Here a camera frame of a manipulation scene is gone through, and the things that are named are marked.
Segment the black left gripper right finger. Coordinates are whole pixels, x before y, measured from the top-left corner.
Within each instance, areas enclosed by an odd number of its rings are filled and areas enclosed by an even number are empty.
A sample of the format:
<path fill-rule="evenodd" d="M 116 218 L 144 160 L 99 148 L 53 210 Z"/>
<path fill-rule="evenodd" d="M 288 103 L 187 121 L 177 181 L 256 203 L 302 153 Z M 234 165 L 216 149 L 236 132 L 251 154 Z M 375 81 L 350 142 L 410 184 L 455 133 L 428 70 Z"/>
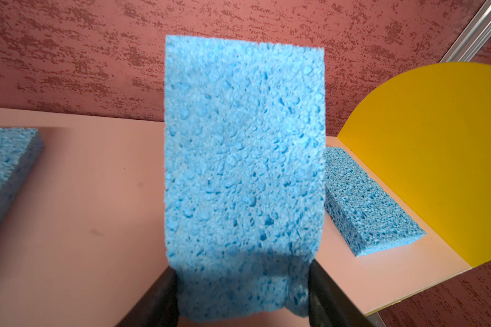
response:
<path fill-rule="evenodd" d="M 308 291 L 311 327 L 373 326 L 316 260 L 310 265 Z"/>

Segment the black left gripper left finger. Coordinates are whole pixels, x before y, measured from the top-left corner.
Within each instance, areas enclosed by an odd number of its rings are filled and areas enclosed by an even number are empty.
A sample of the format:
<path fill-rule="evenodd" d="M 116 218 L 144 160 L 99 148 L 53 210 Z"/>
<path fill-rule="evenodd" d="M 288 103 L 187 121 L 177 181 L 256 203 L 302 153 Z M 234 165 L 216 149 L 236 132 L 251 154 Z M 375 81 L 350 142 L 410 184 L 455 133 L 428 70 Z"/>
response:
<path fill-rule="evenodd" d="M 167 267 L 116 327 L 177 327 L 177 274 Z"/>

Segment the blue sponge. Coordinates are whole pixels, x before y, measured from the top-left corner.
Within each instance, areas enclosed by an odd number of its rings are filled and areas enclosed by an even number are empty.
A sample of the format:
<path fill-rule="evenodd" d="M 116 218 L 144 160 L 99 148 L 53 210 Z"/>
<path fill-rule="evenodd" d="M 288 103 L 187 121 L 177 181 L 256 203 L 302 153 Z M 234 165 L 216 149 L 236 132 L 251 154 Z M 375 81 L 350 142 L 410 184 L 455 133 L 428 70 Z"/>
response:
<path fill-rule="evenodd" d="M 36 128 L 0 128 L 0 227 L 43 147 Z"/>
<path fill-rule="evenodd" d="M 307 316 L 325 220 L 323 49 L 169 35 L 164 108 L 180 314 Z"/>
<path fill-rule="evenodd" d="M 356 257 L 410 245 L 417 222 L 342 148 L 325 156 L 325 210 Z"/>

